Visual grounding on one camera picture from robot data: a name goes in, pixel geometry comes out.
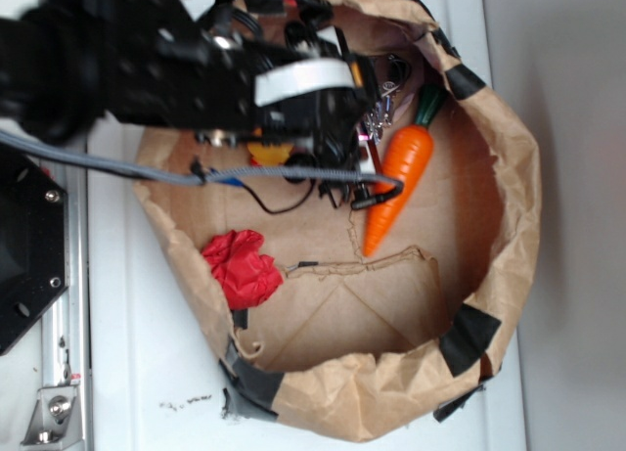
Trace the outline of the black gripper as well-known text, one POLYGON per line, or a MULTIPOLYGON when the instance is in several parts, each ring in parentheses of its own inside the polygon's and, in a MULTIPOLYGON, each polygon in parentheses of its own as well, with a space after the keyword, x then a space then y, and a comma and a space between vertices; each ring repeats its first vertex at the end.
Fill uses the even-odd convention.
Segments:
POLYGON ((180 0, 160 10, 160 123, 211 138, 293 144, 286 179, 356 191, 353 208, 379 202, 364 186, 358 128, 380 99, 372 61, 350 51, 342 31, 290 21, 286 43, 263 38, 251 15, 217 4, 193 20, 180 0))

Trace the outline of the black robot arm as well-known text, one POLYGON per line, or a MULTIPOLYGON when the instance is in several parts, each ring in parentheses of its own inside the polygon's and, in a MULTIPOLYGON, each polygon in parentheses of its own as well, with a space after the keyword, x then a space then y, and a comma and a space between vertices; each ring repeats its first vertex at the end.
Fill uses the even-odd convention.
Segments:
POLYGON ((105 114, 195 133, 214 146, 292 144, 279 168, 355 209, 396 197, 360 163, 380 101, 327 0, 46 0, 1 22, 1 114, 56 149, 105 114))

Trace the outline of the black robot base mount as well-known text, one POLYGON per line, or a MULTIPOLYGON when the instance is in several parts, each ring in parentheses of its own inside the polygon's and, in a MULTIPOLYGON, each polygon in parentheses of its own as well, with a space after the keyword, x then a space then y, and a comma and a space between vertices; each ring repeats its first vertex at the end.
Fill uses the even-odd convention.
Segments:
POLYGON ((67 288, 67 192, 26 156, 1 147, 1 353, 67 288))

